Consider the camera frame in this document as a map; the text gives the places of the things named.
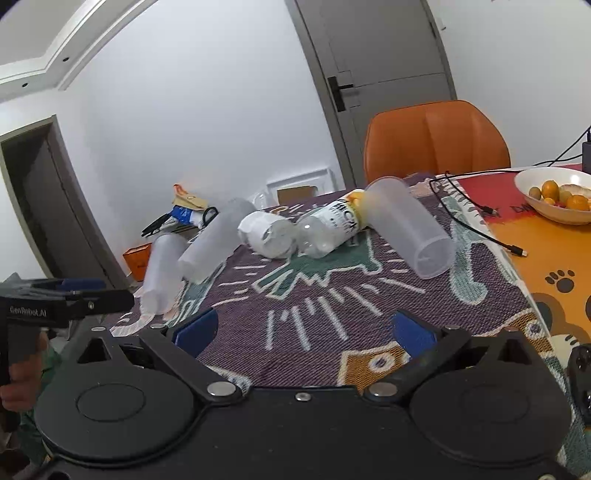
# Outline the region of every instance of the power adapter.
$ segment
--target power adapter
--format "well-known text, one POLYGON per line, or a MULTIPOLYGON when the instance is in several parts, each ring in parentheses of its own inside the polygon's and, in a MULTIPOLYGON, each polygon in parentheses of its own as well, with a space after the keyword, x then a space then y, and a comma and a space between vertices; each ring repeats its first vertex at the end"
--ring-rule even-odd
POLYGON ((583 171, 591 174, 591 128, 587 130, 587 141, 583 142, 583 171))

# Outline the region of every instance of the cardboard box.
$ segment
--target cardboard box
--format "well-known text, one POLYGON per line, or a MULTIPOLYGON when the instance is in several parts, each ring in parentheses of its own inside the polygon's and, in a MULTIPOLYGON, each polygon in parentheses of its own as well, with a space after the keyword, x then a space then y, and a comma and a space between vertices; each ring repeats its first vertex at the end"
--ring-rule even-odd
POLYGON ((151 251, 152 244, 145 244, 130 248, 123 254, 125 263, 127 263, 127 266, 131 270, 131 275, 135 281, 144 281, 151 251))
POLYGON ((286 205, 299 200, 315 197, 317 192, 318 189, 314 186, 305 185, 301 187, 292 187, 289 189, 277 190, 277 199, 279 200, 279 205, 286 205))

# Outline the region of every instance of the translucent plastic cup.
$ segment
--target translucent plastic cup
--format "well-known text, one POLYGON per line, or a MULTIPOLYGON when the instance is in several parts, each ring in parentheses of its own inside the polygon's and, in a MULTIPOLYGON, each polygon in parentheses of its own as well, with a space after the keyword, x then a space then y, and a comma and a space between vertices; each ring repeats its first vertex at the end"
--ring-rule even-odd
POLYGON ((255 211, 254 205, 235 198, 219 209, 220 213, 199 233, 178 259, 183 277, 194 283, 207 279, 241 244, 238 225, 255 211))
POLYGON ((455 245, 433 215, 400 179, 384 177, 370 184, 363 212, 371 225, 423 280, 449 270, 455 245))
POLYGON ((176 233, 166 233, 154 241, 142 286, 143 313, 160 315, 173 307, 183 286, 178 259, 186 249, 187 241, 176 233))

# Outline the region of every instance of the toilet paper roll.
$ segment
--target toilet paper roll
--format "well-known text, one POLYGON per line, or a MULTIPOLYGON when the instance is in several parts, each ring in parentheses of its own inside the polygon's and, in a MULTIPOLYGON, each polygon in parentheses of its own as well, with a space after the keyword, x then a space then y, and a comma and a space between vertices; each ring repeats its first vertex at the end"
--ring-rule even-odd
POLYGON ((286 258, 296 249, 296 226, 273 213, 251 213, 240 222, 238 235, 243 244, 267 258, 286 258))

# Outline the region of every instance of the orange placemat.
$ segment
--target orange placemat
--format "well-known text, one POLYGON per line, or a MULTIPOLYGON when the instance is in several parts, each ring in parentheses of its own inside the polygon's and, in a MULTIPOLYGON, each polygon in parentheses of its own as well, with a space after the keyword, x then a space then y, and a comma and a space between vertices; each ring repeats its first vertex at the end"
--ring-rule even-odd
POLYGON ((515 187, 515 175, 476 176, 459 183, 474 201, 497 209, 497 215, 483 215, 493 234, 528 252, 527 258, 511 258, 540 309, 555 349, 570 350, 577 340, 590 343, 591 225, 562 225, 542 217, 515 187))

